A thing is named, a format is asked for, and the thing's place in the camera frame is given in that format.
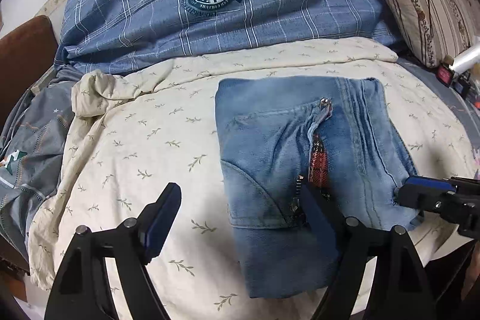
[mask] pillow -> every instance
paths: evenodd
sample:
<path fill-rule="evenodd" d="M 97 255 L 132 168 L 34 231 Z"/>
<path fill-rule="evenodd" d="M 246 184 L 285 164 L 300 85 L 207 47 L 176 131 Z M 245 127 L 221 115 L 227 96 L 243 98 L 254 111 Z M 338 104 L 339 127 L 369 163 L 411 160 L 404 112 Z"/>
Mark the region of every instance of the pillow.
<path fill-rule="evenodd" d="M 467 0 L 386 0 L 403 38 L 417 59 L 437 67 L 474 42 L 474 24 Z"/>
<path fill-rule="evenodd" d="M 58 44 L 47 16 L 36 16 L 0 40 L 0 129 L 11 109 L 53 64 Z"/>

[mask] zipper pull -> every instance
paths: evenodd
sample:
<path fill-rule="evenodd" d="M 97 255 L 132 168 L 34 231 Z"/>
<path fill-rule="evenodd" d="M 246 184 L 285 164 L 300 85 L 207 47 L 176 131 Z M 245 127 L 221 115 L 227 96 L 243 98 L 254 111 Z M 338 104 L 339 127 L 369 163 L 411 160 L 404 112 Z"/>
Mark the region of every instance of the zipper pull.
<path fill-rule="evenodd" d="M 299 216 L 302 213 L 300 208 L 300 189 L 302 188 L 302 181 L 304 179 L 303 175 L 297 176 L 297 183 L 295 185 L 295 197 L 293 197 L 292 202 L 290 203 L 290 210 L 293 212 L 294 216 Z"/>
<path fill-rule="evenodd" d="M 332 101 L 328 98 L 322 98 L 320 100 L 320 106 L 328 106 L 332 103 Z"/>

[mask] jeans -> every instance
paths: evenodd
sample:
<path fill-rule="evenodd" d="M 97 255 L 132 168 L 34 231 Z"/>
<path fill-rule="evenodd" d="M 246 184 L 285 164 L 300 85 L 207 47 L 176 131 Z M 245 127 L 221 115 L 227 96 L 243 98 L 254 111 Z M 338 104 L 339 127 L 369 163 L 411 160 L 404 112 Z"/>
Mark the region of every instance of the jeans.
<path fill-rule="evenodd" d="M 322 98 L 331 106 L 322 106 Z M 417 173 L 376 79 L 293 76 L 224 79 L 215 118 L 225 193 L 250 297 L 284 298 L 327 286 L 339 253 L 317 241 L 290 204 L 307 175 L 313 134 L 328 156 L 330 191 L 366 226 L 412 228 L 394 191 Z"/>

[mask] leaf pattern bedding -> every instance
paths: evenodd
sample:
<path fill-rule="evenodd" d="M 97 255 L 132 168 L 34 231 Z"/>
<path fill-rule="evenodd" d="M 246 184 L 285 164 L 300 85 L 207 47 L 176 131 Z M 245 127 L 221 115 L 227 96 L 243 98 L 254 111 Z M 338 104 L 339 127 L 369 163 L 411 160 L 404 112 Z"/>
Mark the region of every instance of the leaf pattern bedding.
<path fill-rule="evenodd" d="M 159 257 L 147 266 L 175 319 L 309 319 L 324 292 L 282 300 L 250 299 L 235 255 L 223 192 L 214 95 L 225 77 L 330 75 L 376 77 L 390 117 L 421 175 L 473 177 L 460 122 L 388 48 L 364 38 L 307 40 L 216 55 L 171 59 L 126 77 L 93 71 L 72 90 L 76 118 L 61 184 L 35 215 L 29 236 L 32 280 L 48 290 L 75 227 L 110 229 L 159 196 L 168 182 L 182 205 Z M 424 263 L 454 227 L 427 215 L 411 237 Z M 122 319 L 130 313 L 113 261 L 110 285 Z M 366 268 L 354 312 L 374 275 Z"/>

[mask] gray bedding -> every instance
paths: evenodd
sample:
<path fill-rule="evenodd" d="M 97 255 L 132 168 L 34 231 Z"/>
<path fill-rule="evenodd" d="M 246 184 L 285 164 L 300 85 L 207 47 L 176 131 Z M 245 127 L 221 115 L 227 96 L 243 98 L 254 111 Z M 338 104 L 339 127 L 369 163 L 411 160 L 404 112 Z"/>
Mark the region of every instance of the gray bedding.
<path fill-rule="evenodd" d="M 74 119 L 71 88 L 81 76 L 66 67 L 37 96 L 26 91 L 0 136 L 0 234 L 25 259 L 32 219 L 43 201 L 56 193 Z"/>

